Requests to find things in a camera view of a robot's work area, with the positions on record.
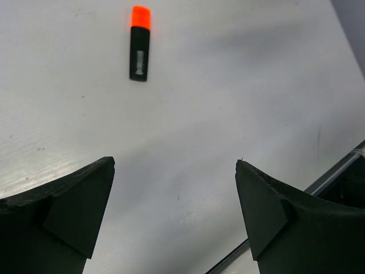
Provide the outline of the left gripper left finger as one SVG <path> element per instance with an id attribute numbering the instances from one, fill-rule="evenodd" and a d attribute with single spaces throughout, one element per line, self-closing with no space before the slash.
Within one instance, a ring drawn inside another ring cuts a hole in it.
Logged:
<path id="1" fill-rule="evenodd" d="M 1 273 L 82 273 L 95 249 L 114 174 L 114 158 L 106 156 L 1 199 Z"/>

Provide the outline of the orange cap highlighter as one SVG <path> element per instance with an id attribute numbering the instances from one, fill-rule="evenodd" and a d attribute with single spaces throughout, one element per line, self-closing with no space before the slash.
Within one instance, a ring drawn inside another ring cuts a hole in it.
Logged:
<path id="1" fill-rule="evenodd" d="M 151 36 L 150 9 L 138 5 L 132 8 L 130 30 L 129 78 L 146 82 Z"/>

